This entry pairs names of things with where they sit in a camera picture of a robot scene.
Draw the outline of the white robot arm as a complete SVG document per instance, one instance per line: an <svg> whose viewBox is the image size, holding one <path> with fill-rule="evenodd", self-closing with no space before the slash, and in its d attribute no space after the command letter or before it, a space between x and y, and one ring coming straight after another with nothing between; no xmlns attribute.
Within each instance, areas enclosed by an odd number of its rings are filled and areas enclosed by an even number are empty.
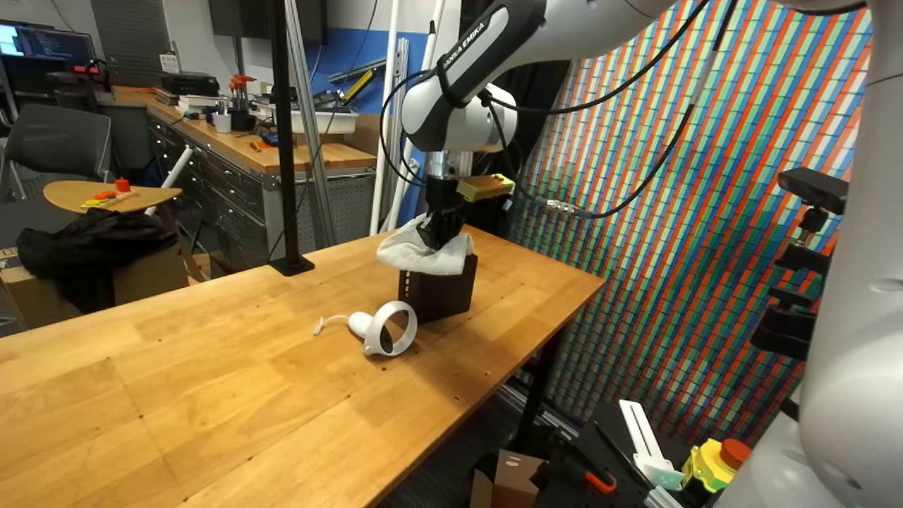
<svg viewBox="0 0 903 508"><path fill-rule="evenodd" d="M777 0L807 17L865 10L872 63L855 172L807 347L800 416L773 424L729 489L745 508L903 508L903 0ZM604 58L674 0L494 0L416 80L405 132L426 154L511 141L481 98L544 63Z"/></svg>

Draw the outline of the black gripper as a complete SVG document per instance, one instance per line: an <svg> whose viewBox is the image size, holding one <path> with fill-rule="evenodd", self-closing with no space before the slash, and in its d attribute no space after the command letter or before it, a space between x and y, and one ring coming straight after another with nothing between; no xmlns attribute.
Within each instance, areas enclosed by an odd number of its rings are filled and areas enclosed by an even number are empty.
<svg viewBox="0 0 903 508"><path fill-rule="evenodd" d="M437 251L454 240L464 228L464 199L458 180L429 179L426 180L426 216L419 224L422 240Z"/></svg>

